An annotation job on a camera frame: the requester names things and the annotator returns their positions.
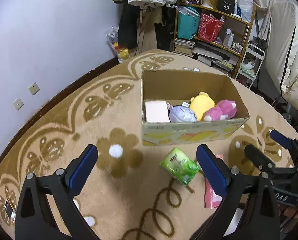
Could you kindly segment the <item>pink floral tissue pack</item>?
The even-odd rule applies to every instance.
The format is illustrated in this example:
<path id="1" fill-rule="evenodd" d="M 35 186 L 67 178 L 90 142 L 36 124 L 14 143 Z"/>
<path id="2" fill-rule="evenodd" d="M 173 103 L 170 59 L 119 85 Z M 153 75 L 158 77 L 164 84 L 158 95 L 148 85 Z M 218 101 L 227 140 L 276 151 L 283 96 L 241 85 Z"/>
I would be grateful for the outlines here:
<path id="1" fill-rule="evenodd" d="M 205 179 L 205 208 L 216 209 L 220 205 L 222 199 L 223 198 L 221 196 L 215 194 L 211 184 L 207 179 Z"/>

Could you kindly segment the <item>pink plush toy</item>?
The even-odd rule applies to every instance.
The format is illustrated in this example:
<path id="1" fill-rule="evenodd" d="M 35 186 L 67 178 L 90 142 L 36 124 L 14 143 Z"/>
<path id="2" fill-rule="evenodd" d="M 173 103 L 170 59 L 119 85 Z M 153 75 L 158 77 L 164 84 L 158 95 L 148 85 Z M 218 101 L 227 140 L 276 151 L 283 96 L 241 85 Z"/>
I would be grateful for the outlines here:
<path id="1" fill-rule="evenodd" d="M 202 121 L 223 121 L 232 119 L 237 113 L 236 102 L 221 100 L 217 105 L 204 113 Z"/>

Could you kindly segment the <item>green tissue pack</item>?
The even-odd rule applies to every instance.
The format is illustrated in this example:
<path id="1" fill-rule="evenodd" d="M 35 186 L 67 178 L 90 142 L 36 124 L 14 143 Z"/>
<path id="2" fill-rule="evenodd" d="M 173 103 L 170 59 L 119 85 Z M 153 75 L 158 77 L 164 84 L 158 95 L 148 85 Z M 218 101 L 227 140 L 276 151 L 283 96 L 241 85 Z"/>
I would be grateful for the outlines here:
<path id="1" fill-rule="evenodd" d="M 200 171 L 200 166 L 178 147 L 175 147 L 162 159 L 160 166 L 174 179 L 185 186 L 187 186 Z"/>

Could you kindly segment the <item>yellow plush toy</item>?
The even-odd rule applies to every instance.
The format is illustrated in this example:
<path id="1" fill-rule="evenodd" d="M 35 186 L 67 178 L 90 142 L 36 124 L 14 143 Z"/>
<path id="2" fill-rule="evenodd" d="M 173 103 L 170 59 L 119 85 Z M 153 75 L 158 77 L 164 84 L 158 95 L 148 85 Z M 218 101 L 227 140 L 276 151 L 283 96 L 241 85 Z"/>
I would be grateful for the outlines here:
<path id="1" fill-rule="evenodd" d="M 196 97 L 191 98 L 189 109 L 195 113 L 198 121 L 202 120 L 205 112 L 215 107 L 216 104 L 205 92 L 200 92 Z"/>

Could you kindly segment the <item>lavender plush cushion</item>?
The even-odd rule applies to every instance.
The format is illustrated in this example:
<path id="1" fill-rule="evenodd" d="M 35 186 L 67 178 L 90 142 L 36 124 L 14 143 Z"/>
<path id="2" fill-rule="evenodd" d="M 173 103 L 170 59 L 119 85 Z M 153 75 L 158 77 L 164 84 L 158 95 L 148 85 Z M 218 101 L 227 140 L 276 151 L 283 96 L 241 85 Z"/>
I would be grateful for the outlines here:
<path id="1" fill-rule="evenodd" d="M 197 116 L 193 110 L 189 109 L 186 106 L 177 105 L 173 106 L 167 105 L 169 111 L 170 122 L 198 122 Z"/>

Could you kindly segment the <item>pink swirl roll plush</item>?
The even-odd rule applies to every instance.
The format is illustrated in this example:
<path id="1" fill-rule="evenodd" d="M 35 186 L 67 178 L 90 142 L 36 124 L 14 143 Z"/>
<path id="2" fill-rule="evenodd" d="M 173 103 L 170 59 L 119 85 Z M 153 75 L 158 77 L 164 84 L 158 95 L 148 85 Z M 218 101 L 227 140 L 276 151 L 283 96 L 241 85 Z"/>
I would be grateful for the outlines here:
<path id="1" fill-rule="evenodd" d="M 145 102 L 146 122 L 149 123 L 169 123 L 169 111 L 166 101 L 146 101 Z"/>

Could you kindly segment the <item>beige floral carpet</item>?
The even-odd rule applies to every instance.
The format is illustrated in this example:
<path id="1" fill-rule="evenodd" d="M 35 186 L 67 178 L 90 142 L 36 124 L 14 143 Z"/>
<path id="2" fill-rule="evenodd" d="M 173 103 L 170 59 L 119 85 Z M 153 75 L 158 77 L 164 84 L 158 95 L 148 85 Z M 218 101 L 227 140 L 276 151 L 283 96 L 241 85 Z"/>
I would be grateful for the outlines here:
<path id="1" fill-rule="evenodd" d="M 237 118 L 214 124 L 145 122 L 142 104 L 173 105 L 206 92 L 233 100 Z M 101 239 L 189 239 L 213 214 L 205 207 L 205 177 L 182 185 L 160 162 L 179 148 L 195 159 L 205 143 L 228 166 L 258 175 L 244 158 L 254 144 L 279 167 L 293 167 L 287 150 L 269 133 L 298 139 L 297 131 L 262 97 L 192 58 L 151 50 L 115 66 L 82 86 L 37 121 L 0 164 L 0 226 L 14 237 L 4 205 L 19 202 L 28 174 L 48 176 L 65 168 L 89 145 L 99 158 L 74 203 Z"/>

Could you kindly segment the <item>white rolling cart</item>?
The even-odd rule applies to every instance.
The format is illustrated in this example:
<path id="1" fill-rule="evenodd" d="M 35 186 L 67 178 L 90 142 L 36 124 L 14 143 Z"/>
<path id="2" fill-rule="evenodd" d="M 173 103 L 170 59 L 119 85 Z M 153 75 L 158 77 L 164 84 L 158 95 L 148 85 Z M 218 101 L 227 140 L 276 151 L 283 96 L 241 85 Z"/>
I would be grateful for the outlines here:
<path id="1" fill-rule="evenodd" d="M 256 81 L 264 59 L 265 52 L 261 48 L 249 43 L 246 47 L 235 80 L 250 89 Z"/>

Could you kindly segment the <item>cream folded mattress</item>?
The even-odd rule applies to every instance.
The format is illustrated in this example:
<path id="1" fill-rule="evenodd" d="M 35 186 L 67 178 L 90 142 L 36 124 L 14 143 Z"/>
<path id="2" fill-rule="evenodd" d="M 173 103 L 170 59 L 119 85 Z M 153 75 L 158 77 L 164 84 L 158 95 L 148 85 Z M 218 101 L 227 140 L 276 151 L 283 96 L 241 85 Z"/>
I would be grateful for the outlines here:
<path id="1" fill-rule="evenodd" d="M 265 58 L 280 95 L 298 111 L 298 5 L 274 3 Z"/>

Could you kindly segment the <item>wooden shelf unit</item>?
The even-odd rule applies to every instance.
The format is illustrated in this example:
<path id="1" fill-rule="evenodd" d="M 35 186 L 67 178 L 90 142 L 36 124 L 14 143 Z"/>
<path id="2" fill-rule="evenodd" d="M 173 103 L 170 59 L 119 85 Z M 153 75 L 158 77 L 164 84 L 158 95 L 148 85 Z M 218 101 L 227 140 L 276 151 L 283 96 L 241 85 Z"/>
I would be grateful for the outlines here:
<path id="1" fill-rule="evenodd" d="M 203 5 L 191 4 L 190 7 L 197 9 L 200 13 L 199 28 L 193 38 L 226 50 L 238 57 L 237 63 L 234 64 L 233 70 L 231 70 L 231 76 L 235 78 L 249 43 L 253 22 L 244 21 L 239 17 Z M 219 44 L 216 42 L 218 37 L 222 40 L 225 39 L 225 33 L 228 28 L 232 30 L 233 42 L 242 45 L 241 50 L 234 50 L 225 43 Z"/>

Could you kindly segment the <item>red patterned bag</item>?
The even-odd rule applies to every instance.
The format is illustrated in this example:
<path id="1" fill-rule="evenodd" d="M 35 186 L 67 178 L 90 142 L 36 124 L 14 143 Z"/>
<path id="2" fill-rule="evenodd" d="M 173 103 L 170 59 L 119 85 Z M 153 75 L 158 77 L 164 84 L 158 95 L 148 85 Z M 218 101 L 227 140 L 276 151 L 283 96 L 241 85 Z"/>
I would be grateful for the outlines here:
<path id="1" fill-rule="evenodd" d="M 197 34 L 198 38 L 207 42 L 215 41 L 225 21 L 225 16 L 222 16 L 219 20 L 213 15 L 201 14 Z"/>

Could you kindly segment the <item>teal tote bag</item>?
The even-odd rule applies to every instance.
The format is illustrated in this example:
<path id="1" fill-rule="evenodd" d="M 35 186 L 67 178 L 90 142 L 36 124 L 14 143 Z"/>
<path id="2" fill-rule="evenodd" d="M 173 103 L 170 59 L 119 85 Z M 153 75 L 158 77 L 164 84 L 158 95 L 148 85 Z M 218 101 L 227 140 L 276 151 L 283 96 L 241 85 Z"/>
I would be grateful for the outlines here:
<path id="1" fill-rule="evenodd" d="M 198 32 L 200 13 L 188 6 L 178 6 L 176 9 L 178 11 L 178 38 L 193 39 Z"/>

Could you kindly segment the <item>beige hanging trousers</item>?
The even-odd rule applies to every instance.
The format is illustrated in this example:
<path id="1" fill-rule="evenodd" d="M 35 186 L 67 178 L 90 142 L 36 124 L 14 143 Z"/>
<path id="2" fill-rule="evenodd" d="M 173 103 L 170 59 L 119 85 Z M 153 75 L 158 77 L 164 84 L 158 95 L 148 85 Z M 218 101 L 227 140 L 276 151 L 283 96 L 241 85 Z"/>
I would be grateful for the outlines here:
<path id="1" fill-rule="evenodd" d="M 137 35 L 137 55 L 152 49 L 157 49 L 153 8 L 140 11 Z"/>

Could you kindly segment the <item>black hanging garment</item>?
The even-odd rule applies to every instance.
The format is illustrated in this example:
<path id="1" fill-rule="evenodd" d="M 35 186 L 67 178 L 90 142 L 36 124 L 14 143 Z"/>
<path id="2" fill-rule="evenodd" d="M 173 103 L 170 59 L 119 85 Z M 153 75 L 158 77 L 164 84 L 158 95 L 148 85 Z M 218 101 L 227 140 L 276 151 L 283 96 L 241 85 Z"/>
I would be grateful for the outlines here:
<path id="1" fill-rule="evenodd" d="M 118 43 L 119 46 L 133 49 L 138 45 L 137 21 L 140 15 L 140 7 L 125 2 L 119 23 Z"/>

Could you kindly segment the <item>wall socket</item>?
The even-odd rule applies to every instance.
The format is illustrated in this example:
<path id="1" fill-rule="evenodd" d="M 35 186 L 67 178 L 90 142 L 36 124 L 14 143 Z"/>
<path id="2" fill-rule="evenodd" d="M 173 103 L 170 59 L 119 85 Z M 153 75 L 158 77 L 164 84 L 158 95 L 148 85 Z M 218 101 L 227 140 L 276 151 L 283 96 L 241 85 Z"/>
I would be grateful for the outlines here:
<path id="1" fill-rule="evenodd" d="M 37 83 L 35 82 L 28 87 L 28 90 L 32 95 L 35 95 L 36 93 L 39 92 L 39 87 L 38 87 Z"/>
<path id="2" fill-rule="evenodd" d="M 14 105 L 15 109 L 18 111 L 18 110 L 20 110 L 20 109 L 24 106 L 24 103 L 23 103 L 23 101 L 21 100 L 21 98 L 17 98 L 17 99 L 13 102 L 13 105 Z"/>

